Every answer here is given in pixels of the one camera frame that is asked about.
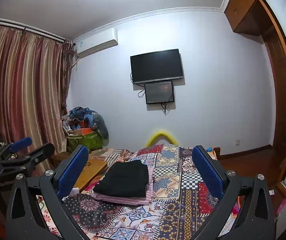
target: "metal screw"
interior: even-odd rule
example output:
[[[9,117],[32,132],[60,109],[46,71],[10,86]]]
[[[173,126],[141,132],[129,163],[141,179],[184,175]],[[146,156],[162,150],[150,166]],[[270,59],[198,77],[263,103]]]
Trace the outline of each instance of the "metal screw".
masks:
[[[46,176],[52,176],[53,173],[54,173],[53,170],[47,170],[47,171],[45,171],[45,175],[46,175]]]
[[[264,180],[264,176],[262,174],[258,174],[258,179],[259,180]]]
[[[228,175],[230,176],[230,177],[234,177],[235,176],[235,171],[233,171],[233,170],[228,170]]]
[[[24,177],[24,175],[22,173],[19,173],[19,174],[16,175],[16,179],[21,179],[23,177]]]

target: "air conditioner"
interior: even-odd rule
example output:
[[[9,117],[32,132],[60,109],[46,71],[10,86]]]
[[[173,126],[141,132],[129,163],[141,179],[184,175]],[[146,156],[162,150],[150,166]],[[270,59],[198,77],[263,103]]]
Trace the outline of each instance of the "air conditioner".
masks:
[[[77,43],[77,54],[80,58],[98,51],[116,46],[118,43],[117,31],[114,28],[97,33]]]

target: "television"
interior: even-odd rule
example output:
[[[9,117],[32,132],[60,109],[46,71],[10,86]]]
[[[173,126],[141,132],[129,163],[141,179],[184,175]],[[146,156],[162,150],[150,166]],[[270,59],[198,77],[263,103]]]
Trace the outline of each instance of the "television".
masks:
[[[133,84],[183,78],[178,49],[131,56]]]
[[[147,104],[174,102],[172,80],[145,84],[145,99]]]

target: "bed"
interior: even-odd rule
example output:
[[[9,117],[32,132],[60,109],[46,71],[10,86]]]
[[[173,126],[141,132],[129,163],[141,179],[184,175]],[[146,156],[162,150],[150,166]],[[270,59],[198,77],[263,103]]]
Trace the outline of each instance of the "bed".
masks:
[[[164,144],[134,154],[117,149],[104,149],[103,152],[92,157],[108,162],[99,178],[116,161],[141,160],[143,164],[153,166],[153,199],[150,205],[144,206],[97,201],[91,196],[93,184],[81,194],[69,196],[64,205],[90,239],[190,239],[218,202],[210,195],[195,168],[190,147]],[[214,151],[209,154],[216,159]],[[38,199],[49,230],[60,236],[42,197]],[[236,216],[231,213],[220,235],[229,232]]]

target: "pink striped cloth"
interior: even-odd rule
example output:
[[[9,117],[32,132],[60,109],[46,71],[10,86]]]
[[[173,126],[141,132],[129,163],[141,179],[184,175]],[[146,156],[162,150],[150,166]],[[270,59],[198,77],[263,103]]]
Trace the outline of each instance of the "pink striped cloth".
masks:
[[[93,192],[92,197],[96,200],[103,200],[112,203],[126,205],[149,205],[153,197],[153,170],[154,167],[148,167],[148,184],[146,185],[146,197],[111,197],[97,192]]]

